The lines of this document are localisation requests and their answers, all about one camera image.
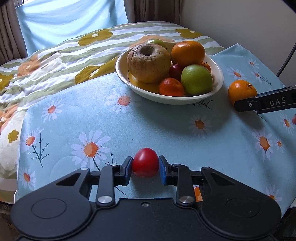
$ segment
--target shriveled apple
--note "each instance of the shriveled apple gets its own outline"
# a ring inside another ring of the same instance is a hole
[[[128,69],[139,81],[153,84],[163,80],[170,70],[168,51],[158,45],[144,43],[131,49],[127,57]]]

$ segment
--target white bowl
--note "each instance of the white bowl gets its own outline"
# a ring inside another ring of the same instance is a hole
[[[168,52],[171,53],[171,50],[176,43],[175,42],[165,42],[165,43],[167,45]],[[218,90],[221,89],[223,85],[224,76],[221,68],[217,65],[217,63],[214,60],[211,59],[209,55],[206,54],[204,58],[204,62],[207,62],[211,67],[212,77],[214,82],[214,88],[211,92],[203,95],[197,95],[197,96],[175,97],[175,96],[160,95],[160,94],[143,90],[131,84],[128,79],[128,66],[127,66],[126,58],[130,50],[131,48],[119,56],[115,65],[116,73],[123,83],[125,83],[129,88],[131,88],[138,95],[148,100],[152,100],[152,101],[163,103],[163,104],[172,104],[172,105],[193,104],[214,95],[215,93],[218,92]]]

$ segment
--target light blue tablecloth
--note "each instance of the light blue tablecloth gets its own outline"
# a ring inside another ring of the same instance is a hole
[[[237,113],[227,89],[236,79],[258,93],[283,84],[252,53],[236,44],[213,59],[222,89],[198,104],[171,106],[133,93],[116,73],[76,85],[30,107],[22,127],[19,197],[80,167],[121,164],[143,147],[192,170],[209,166],[274,198],[284,214],[296,196],[295,109]],[[175,196],[159,176],[132,176],[116,196]],[[95,188],[90,200],[94,200]]]

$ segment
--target curtain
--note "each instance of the curtain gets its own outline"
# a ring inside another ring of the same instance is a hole
[[[9,0],[0,10],[0,34],[0,65],[16,58],[27,57],[13,0]]]
[[[129,23],[166,21],[180,24],[181,0],[124,0]]]
[[[128,23],[123,0],[34,0],[16,10],[28,54]]]

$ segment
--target window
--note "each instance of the window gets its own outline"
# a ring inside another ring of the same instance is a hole
[[[15,7],[18,7],[18,6],[20,6],[20,5],[24,4],[24,3],[31,2],[31,1],[33,1],[33,0],[14,0]]]

